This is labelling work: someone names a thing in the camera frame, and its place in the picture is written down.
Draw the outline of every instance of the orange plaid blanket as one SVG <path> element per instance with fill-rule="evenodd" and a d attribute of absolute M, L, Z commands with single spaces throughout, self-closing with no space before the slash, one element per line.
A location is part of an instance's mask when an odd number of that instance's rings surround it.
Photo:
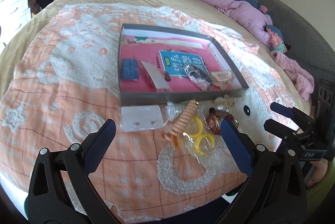
<path fill-rule="evenodd" d="M 28 191 L 36 156 L 43 147 L 67 149 L 97 131 L 107 118 L 120 124 L 117 76 L 119 32 L 123 23 L 160 25 L 214 36 L 233 59 L 250 88 L 231 112 L 257 143 L 276 149 L 279 140 L 265 132 L 266 119 L 292 126 L 269 105 L 293 106 L 279 74 L 230 28 L 193 19 L 181 11 L 125 4 L 64 7 L 35 37 L 14 71 L 0 103 L 0 172 Z M 162 130 L 116 137 L 90 179 L 110 207 L 127 222 L 171 217 L 200 207 L 241 184 L 222 138 L 203 164 L 175 151 Z M 68 177 L 74 205 L 82 211 Z"/>

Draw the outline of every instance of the silver bolt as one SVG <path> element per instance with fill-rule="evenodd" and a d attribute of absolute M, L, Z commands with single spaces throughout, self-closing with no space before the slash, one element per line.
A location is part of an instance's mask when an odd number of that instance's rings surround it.
<path fill-rule="evenodd" d="M 71 150 L 75 151 L 75 150 L 78 150 L 79 149 L 79 144 L 73 144 L 71 146 Z"/>
<path fill-rule="evenodd" d="M 265 151 L 265 146 L 263 146 L 263 145 L 257 145 L 256 148 L 259 151 Z"/>
<path fill-rule="evenodd" d="M 46 148 L 42 148 L 41 150 L 40 150 L 40 154 L 41 155 L 44 155 L 44 154 L 46 154 L 48 152 L 48 150 L 46 149 Z"/>
<path fill-rule="evenodd" d="M 294 150 L 289 149 L 289 155 L 294 156 L 295 155 Z"/>

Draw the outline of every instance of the beige coil hair tie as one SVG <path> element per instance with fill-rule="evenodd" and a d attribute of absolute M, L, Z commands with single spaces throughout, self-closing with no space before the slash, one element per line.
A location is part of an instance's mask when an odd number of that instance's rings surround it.
<path fill-rule="evenodd" d="M 192 99 L 183 110 L 182 115 L 172 125 L 172 130 L 164 135 L 165 139 L 169 140 L 174 148 L 179 147 L 178 137 L 184 132 L 187 124 L 190 122 L 192 117 L 195 115 L 199 103 Z"/>

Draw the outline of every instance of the robotic device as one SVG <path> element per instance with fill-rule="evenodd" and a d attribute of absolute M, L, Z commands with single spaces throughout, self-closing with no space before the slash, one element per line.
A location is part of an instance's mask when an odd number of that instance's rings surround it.
<path fill-rule="evenodd" d="M 221 135 L 240 171 L 248 178 L 216 224 L 305 222 L 307 198 L 304 178 L 310 173 L 309 162 L 334 158 L 334 91 L 333 83 L 321 81 L 316 119 L 296 108 L 271 104 L 271 110 L 289 117 L 303 130 L 298 135 L 272 119 L 265 122 L 266 131 L 288 144 L 289 149 L 284 153 L 270 152 L 261 144 L 255 145 L 229 120 L 222 121 Z M 81 144 L 73 144 L 65 151 L 40 150 L 27 200 L 27 216 L 31 224 L 120 223 L 88 178 L 96 171 L 115 133 L 115 123 L 108 119 L 97 133 L 88 135 Z M 61 170 L 67 171 L 87 216 L 75 211 Z"/>

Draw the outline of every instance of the green sleeve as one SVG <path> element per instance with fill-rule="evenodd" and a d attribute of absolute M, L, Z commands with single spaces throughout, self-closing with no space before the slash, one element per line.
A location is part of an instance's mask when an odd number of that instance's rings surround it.
<path fill-rule="evenodd" d="M 334 162 L 328 162 L 328 170 L 324 178 L 312 188 L 307 190 L 307 214 L 312 215 L 321 205 L 329 190 L 335 182 Z"/>

